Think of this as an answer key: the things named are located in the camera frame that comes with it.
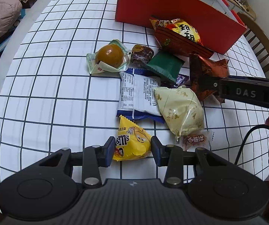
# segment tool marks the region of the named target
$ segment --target wooden chair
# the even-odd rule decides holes
[[[269,56],[269,38],[267,35],[262,31],[262,29],[256,24],[252,19],[249,18],[246,14],[242,12],[238,12],[237,15],[240,19],[244,22],[244,24],[248,27],[248,30],[244,33],[244,36],[247,37],[248,34],[252,31],[254,36],[248,40],[250,44],[256,37],[258,38],[259,42],[252,46],[252,50],[254,51],[260,44],[263,45],[263,48],[260,49],[258,52],[255,53],[259,63],[261,64],[264,60],[266,60]],[[266,50],[267,54],[263,57],[260,54]],[[269,63],[262,68],[263,72],[266,73],[269,71]]]

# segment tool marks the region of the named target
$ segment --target green snack packet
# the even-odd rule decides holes
[[[176,83],[183,63],[184,62],[178,57],[164,51],[159,51],[150,62],[145,65],[145,68],[158,74],[163,80]]]

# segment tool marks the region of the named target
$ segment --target snack package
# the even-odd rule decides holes
[[[125,161],[146,157],[151,150],[150,141],[151,135],[121,115],[113,160]]]
[[[216,91],[203,89],[199,86],[199,78],[203,75],[215,76],[215,77],[228,77],[228,60],[222,59],[219,61],[212,61],[207,58],[203,58],[199,55],[191,55],[189,57],[189,69],[190,79],[192,85],[192,91],[195,92],[199,101],[203,101],[205,98],[215,93]],[[223,103],[223,99],[218,97],[219,102]]]
[[[200,44],[201,41],[196,39],[199,35],[196,33],[195,29],[190,29],[192,28],[191,26],[188,28],[190,29],[189,32],[192,33],[187,32],[188,30],[183,30],[179,34],[178,32],[181,30],[181,27],[186,29],[184,23],[180,22],[178,28],[170,29],[170,26],[174,26],[174,24],[168,23],[167,21],[160,23],[160,20],[154,18],[151,18],[150,21],[155,30],[154,36],[164,51],[183,57],[189,57],[190,54],[198,54],[202,57],[210,58],[214,54],[214,51]]]
[[[157,26],[165,27],[203,46],[197,30],[185,22],[183,19],[157,20],[151,18],[150,22],[154,30],[156,30]]]
[[[176,83],[181,66],[184,61],[164,51],[159,51],[145,68],[159,75],[163,80]]]
[[[144,67],[154,56],[154,51],[147,46],[135,45],[131,51],[130,62],[138,67]]]
[[[88,53],[86,62],[90,73],[123,72],[130,64],[131,52],[119,40],[112,40],[98,52]]]
[[[117,116],[130,120],[151,118],[164,123],[154,89],[159,87],[160,78],[146,69],[129,68],[120,73],[121,91]]]
[[[154,92],[160,112],[176,139],[204,129],[203,108],[191,89],[159,87]]]
[[[210,141],[213,140],[213,132],[211,130],[200,130],[192,132],[183,137],[183,145],[185,151],[195,151],[197,147],[210,149]]]
[[[184,74],[178,74],[177,78],[176,78],[176,83],[173,84],[173,83],[170,83],[168,81],[164,81],[160,84],[161,87],[167,87],[167,88],[170,88],[170,89],[175,89],[175,88],[178,88],[182,85],[184,85],[184,83],[186,81],[189,80],[189,76],[187,75],[184,75]]]

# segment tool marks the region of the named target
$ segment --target grid pattern tablecloth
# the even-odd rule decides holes
[[[120,95],[120,76],[115,73],[90,75],[86,54],[96,52],[113,39],[126,47],[159,45],[148,28],[115,22],[117,0],[52,0],[25,36],[11,63],[0,93],[0,182],[9,175],[69,147],[103,145],[116,136],[116,117]],[[244,37],[226,55],[232,75],[264,77],[261,67]],[[186,62],[181,73],[189,75]],[[205,126],[214,132],[211,150],[234,162],[250,126],[264,123],[268,109],[214,97],[202,102]],[[151,120],[137,121],[163,144],[174,143],[167,125]],[[257,130],[250,135],[239,165],[265,179],[268,167],[268,133]],[[165,167],[156,167],[152,157],[136,161],[113,161],[100,168],[106,178],[160,178]],[[184,182],[193,177],[191,166],[184,168]],[[80,182],[81,168],[73,179]]]

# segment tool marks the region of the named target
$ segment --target black cable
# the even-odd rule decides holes
[[[240,146],[240,150],[239,150],[238,153],[237,153],[237,156],[236,156],[236,159],[235,159],[235,162],[234,162],[235,165],[237,165],[237,163],[238,163],[238,159],[240,158],[240,155],[241,155],[241,153],[242,153],[242,151],[243,151],[243,148],[244,148],[244,145],[245,145],[245,143],[246,143],[246,141],[247,141],[247,138],[248,138],[249,135],[250,135],[254,130],[256,130],[256,129],[268,129],[268,130],[269,130],[269,126],[267,126],[267,125],[265,125],[265,124],[257,125],[257,126],[255,126],[255,127],[251,128],[251,129],[246,133],[246,136],[245,136],[245,138],[243,139],[243,142],[242,142],[242,144],[241,144],[241,146]]]

